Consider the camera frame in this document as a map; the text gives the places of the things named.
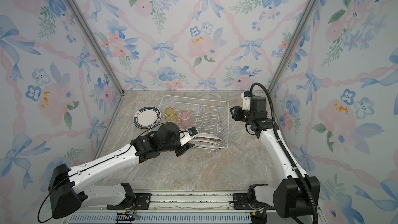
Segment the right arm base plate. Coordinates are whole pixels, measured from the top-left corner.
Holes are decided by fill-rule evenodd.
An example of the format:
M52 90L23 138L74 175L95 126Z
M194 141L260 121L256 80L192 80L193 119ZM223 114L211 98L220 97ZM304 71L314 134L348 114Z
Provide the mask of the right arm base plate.
M259 202L252 193L234 193L230 207L235 210L258 210L263 209L266 203Z

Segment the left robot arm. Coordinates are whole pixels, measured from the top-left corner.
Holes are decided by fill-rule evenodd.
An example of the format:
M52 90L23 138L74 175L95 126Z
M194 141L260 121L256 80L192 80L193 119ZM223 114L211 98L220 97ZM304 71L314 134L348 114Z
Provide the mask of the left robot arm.
M198 135L195 127L182 131L173 122L157 127L156 131L144 132L122 148L91 162L71 168L66 164L55 167L47 196L52 218L66 217L84 205L108 204L119 209L131 207L135 194L128 183L112 186L109 190L97 191L91 187L104 177L154 159L162 152L173 151L179 157L194 147L190 141Z

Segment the white plate green red rim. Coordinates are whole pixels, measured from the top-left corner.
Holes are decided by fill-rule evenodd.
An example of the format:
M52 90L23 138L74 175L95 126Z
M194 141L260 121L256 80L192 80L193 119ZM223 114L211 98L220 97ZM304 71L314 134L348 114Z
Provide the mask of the white plate green red rim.
M133 117L134 125L139 129L149 129L156 117L156 112L153 106L147 106L139 109Z

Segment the white plate dark rim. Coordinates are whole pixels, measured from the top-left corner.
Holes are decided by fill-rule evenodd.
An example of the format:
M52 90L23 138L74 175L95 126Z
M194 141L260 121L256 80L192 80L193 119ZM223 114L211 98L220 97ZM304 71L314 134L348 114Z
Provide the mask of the white plate dark rim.
M155 107L155 108L154 108L154 111L156 112L156 117L155 117L155 120L154 120L152 126L155 126L155 125L158 124L159 121L161 120L161 112L160 112L160 110L159 110L158 108Z

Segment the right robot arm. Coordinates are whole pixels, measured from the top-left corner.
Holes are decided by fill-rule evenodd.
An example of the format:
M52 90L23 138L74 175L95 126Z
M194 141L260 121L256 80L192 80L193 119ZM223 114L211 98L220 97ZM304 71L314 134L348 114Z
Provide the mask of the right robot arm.
M266 184L251 185L247 190L249 206L263 214L273 208L281 218L292 218L297 223L300 216L311 216L312 222L317 224L320 181L309 176L293 157L278 126L268 117L267 99L251 96L249 92L241 97L242 106L230 109L232 118L244 122L266 147L280 179L276 188Z

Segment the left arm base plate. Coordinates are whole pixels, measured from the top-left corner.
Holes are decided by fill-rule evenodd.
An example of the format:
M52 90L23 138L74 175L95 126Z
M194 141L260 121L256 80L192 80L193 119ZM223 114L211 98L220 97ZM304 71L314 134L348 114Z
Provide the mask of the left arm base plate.
M118 205L110 205L106 206L107 210L148 210L149 204L151 200L150 193L138 193L134 196L127 196L120 204Z

